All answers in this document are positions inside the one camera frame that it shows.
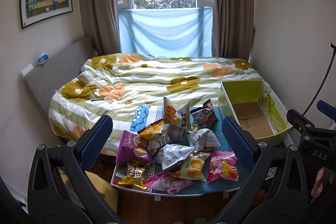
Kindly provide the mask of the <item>person's right hand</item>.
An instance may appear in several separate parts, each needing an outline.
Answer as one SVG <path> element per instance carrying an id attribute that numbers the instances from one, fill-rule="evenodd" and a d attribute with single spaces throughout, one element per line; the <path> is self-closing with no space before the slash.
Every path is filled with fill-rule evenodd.
<path id="1" fill-rule="evenodd" d="M 323 176 L 325 174 L 325 169 L 324 167 L 322 167 L 318 173 L 317 173 L 317 176 L 316 176 L 316 179 L 315 179 L 315 184 L 313 186 L 313 189 L 311 191 L 311 196 L 314 197 L 314 198 L 317 198 L 322 190 L 323 190 Z"/>

